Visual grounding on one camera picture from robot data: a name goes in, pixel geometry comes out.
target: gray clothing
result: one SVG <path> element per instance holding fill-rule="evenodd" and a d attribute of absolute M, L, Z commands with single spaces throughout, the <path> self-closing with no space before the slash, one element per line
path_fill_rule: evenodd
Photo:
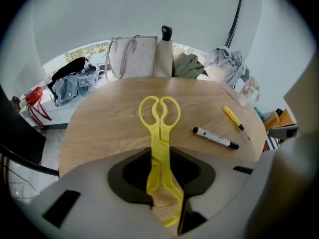
<path fill-rule="evenodd" d="M 197 79 L 204 71 L 204 66 L 195 54 L 180 53 L 174 59 L 175 77 Z"/>
<path fill-rule="evenodd" d="M 52 89 L 58 96 L 56 103 L 63 106 L 80 94 L 85 97 L 95 90 L 96 83 L 104 71 L 99 71 L 98 66 L 88 64 L 82 71 L 69 74 L 57 80 Z"/>
<path fill-rule="evenodd" d="M 231 52 L 226 46 L 221 46 L 212 51 L 212 54 L 208 56 L 205 61 L 205 67 L 209 67 L 213 64 L 217 66 L 222 66 L 223 64 L 229 62 L 232 68 L 229 74 L 225 76 L 224 82 L 233 87 L 238 78 L 242 78 L 244 82 L 247 82 L 250 78 L 249 69 L 246 64 L 242 61 L 241 51 Z"/>

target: white tote bag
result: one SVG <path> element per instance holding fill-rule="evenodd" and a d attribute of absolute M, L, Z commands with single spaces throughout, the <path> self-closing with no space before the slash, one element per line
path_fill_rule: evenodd
<path fill-rule="evenodd" d="M 118 78 L 153 76 L 157 36 L 114 38 L 106 53 L 105 67 Z M 109 82 L 107 71 L 105 77 Z"/>

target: yellow screwdriver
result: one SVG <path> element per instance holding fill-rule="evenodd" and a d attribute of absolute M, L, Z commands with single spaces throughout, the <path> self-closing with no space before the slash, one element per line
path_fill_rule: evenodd
<path fill-rule="evenodd" d="M 234 113 L 227 106 L 224 106 L 223 110 L 224 110 L 224 112 L 227 113 L 227 115 L 232 119 L 232 121 L 234 121 L 236 123 L 236 125 L 239 127 L 239 129 L 242 130 L 245 133 L 245 135 L 247 136 L 247 138 L 251 141 L 251 139 L 249 138 L 249 136 L 246 134 L 246 132 L 244 130 L 243 124 L 240 122 L 240 120 L 237 118 L 237 116 L 234 115 Z"/>

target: yellow tongs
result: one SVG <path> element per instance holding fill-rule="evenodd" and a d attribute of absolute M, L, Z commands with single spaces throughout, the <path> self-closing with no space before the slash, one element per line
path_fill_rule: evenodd
<path fill-rule="evenodd" d="M 152 115 L 154 116 L 156 122 L 153 125 L 147 124 L 142 117 L 142 107 L 147 100 L 155 100 L 155 103 L 152 106 Z M 172 101 L 177 108 L 177 119 L 172 125 L 166 125 L 164 119 L 167 116 L 167 105 L 164 103 L 164 100 Z M 163 114 L 161 118 L 157 114 L 157 106 L 162 106 Z M 152 135 L 152 169 L 149 175 L 149 183 L 147 185 L 147 193 L 156 190 L 160 183 L 160 169 L 159 164 L 161 163 L 161 172 L 162 172 L 162 183 L 164 188 L 171 191 L 178 199 L 178 212 L 175 215 L 164 221 L 164 226 L 169 227 L 179 221 L 182 203 L 183 203 L 183 194 L 174 186 L 171 176 L 170 164 L 169 164 L 169 132 L 177 124 L 180 118 L 180 107 L 176 100 L 171 97 L 162 97 L 160 100 L 158 97 L 149 96 L 144 98 L 140 104 L 139 115 L 142 123 L 145 127 L 149 129 Z"/>

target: black marker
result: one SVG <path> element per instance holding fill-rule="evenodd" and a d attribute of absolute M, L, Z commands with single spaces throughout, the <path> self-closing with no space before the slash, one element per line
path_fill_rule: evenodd
<path fill-rule="evenodd" d="M 213 134 L 213 133 L 211 133 L 209 131 L 206 131 L 206 130 L 200 128 L 200 127 L 194 127 L 193 132 L 195 134 L 198 134 L 198 135 L 203 136 L 203 137 L 205 137 L 205 138 L 207 138 L 209 140 L 212 140 L 212 141 L 218 142 L 220 144 L 223 144 L 223 145 L 225 145 L 227 147 L 230 147 L 232 149 L 238 149 L 239 148 L 238 144 L 236 144 L 236 143 L 234 143 L 234 142 L 232 142 L 230 140 L 227 140 L 225 138 L 222 138 L 222 137 L 220 137 L 220 136 L 218 136 L 216 134 Z"/>

